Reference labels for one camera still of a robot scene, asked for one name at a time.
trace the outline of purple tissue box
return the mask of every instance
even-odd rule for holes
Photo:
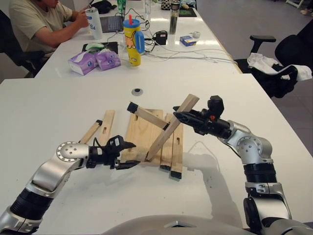
[[[98,66],[95,56],[89,54],[87,51],[81,52],[73,58],[70,58],[68,64],[74,72],[81,75],[86,75]]]
[[[102,71],[121,65],[121,60],[114,51],[100,51],[95,53],[95,57]]]

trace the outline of wooden board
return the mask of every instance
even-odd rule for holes
[[[189,94],[184,102],[178,108],[178,112],[186,111],[189,112],[198,102],[199,98],[193,94]],[[162,132],[157,139],[151,145],[146,160],[151,161],[156,153],[163,147],[164,143],[170,137],[170,135],[175,131],[175,129],[179,126],[180,121],[173,116],[170,125],[166,128],[164,132]]]
[[[171,176],[181,179],[182,174],[182,144],[183,144],[183,124],[181,123],[174,131],[173,154],[171,165]]]
[[[163,118],[163,110],[148,110],[159,118]],[[151,144],[161,134],[162,129],[144,120],[143,118],[131,114],[125,141],[132,142],[136,148],[126,149],[122,153],[122,161],[137,160],[144,162]],[[156,157],[151,161],[155,165],[160,165],[161,149]]]
[[[173,114],[167,114],[165,117],[165,121],[169,122],[172,116]],[[173,134],[170,135],[169,139],[163,145],[160,168],[165,170],[171,170],[172,151],[173,151]]]
[[[100,128],[102,124],[101,120],[97,120],[92,127],[87,131],[87,133],[78,141],[79,143],[88,143],[88,141],[92,138],[94,133]]]
[[[109,138],[111,137],[111,129],[114,120],[115,110],[107,110],[104,113],[104,117],[102,120],[102,125],[100,128],[100,133],[98,136],[99,144],[102,146],[106,145]]]

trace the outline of wooden stick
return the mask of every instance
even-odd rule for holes
[[[102,121],[101,120],[97,120],[91,126],[91,128],[87,131],[87,133],[78,142],[79,143],[88,143],[88,141],[92,138],[94,133],[96,133],[96,131],[100,128],[101,125],[102,125]]]
[[[183,124],[181,123],[174,131],[173,154],[171,165],[171,176],[181,179],[182,174],[182,143],[183,143]]]
[[[172,116],[173,114],[167,114],[165,120],[170,121]],[[170,135],[169,139],[163,145],[160,163],[161,169],[171,170],[172,152],[173,152],[173,134]]]
[[[115,115],[114,110],[107,110],[104,113],[100,133],[98,136],[98,142],[102,146],[107,144],[111,136],[111,129],[112,129],[112,124],[114,120],[114,115]]]
[[[187,98],[184,100],[184,102],[180,105],[177,112],[189,112],[197,103],[199,100],[198,97],[196,97],[193,94],[189,94]],[[166,128],[164,132],[162,132],[158,138],[154,141],[154,143],[151,145],[149,152],[147,154],[146,159],[151,160],[154,155],[162,148],[164,143],[167,141],[167,139],[171,136],[171,134],[175,131],[175,129],[180,124],[180,121],[173,116],[170,125]]]
[[[146,121],[152,123],[153,125],[158,126],[159,128],[165,130],[168,126],[168,123],[161,119],[160,117],[157,117],[153,113],[149,112],[148,110],[130,102],[127,111],[137,115],[138,117],[141,117],[142,119],[145,119]]]

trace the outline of laptop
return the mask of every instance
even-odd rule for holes
[[[121,16],[106,16],[101,17],[101,27],[102,32],[110,33],[110,32],[121,32],[124,29],[123,22],[125,19],[125,11],[126,11],[126,1],[122,1],[122,14]]]

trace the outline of small blue box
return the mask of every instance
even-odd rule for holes
[[[190,37],[190,36],[182,36],[182,37],[179,38],[179,40],[186,47],[193,46],[193,45],[195,45],[197,43],[197,41],[194,38]]]

